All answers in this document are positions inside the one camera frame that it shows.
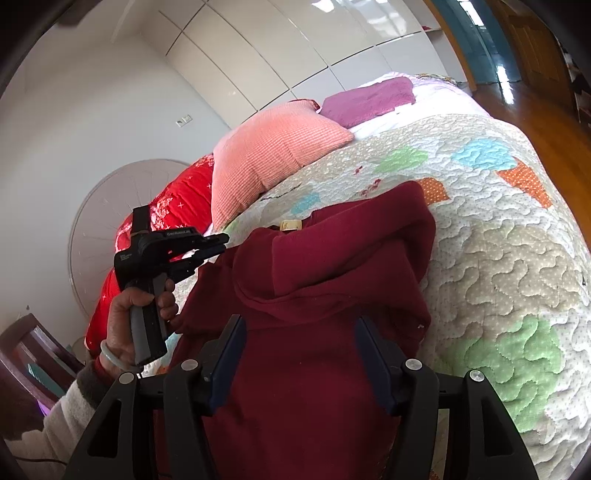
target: bangle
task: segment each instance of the bangle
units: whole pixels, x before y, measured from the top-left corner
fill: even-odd
[[[115,354],[113,352],[111,352],[111,350],[109,350],[109,347],[107,347],[106,340],[103,340],[100,343],[100,351],[103,352],[103,354],[107,357],[107,360],[109,362],[111,362],[114,366],[123,370],[124,372],[131,372],[133,374],[140,374],[141,372],[144,371],[144,367],[138,367],[136,365],[128,365],[128,364],[124,363],[120,358],[115,356]]]

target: gripper handle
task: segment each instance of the gripper handle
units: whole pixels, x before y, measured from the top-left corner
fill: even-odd
[[[166,273],[156,278],[140,279],[134,286],[154,295],[145,307],[131,307],[131,338],[134,341],[135,364],[142,367],[166,355],[166,327],[156,305],[156,298],[164,291]]]

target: clothing tag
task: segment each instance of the clothing tag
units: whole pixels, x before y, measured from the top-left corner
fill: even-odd
[[[281,232],[290,230],[301,230],[301,220],[283,220],[279,226]]]

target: red pillow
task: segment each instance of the red pillow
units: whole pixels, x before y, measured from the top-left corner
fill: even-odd
[[[170,182],[150,202],[152,230],[194,226],[201,233],[212,223],[213,154],[197,160]],[[117,230],[115,251],[129,248],[131,215]],[[100,343],[106,338],[111,300],[121,291],[111,268],[100,292],[98,304],[86,331],[86,346],[93,356],[100,354]]]
[[[213,228],[220,231],[261,193],[302,167],[351,142],[354,135],[318,115],[314,100],[294,100],[261,111],[213,149]]]

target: white wall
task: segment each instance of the white wall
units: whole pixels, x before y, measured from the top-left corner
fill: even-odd
[[[180,129],[175,121],[191,115]],[[63,343],[87,320],[67,271],[72,222],[114,169],[148,158],[190,163],[227,125],[140,38],[88,54],[0,116],[0,329],[27,306]]]

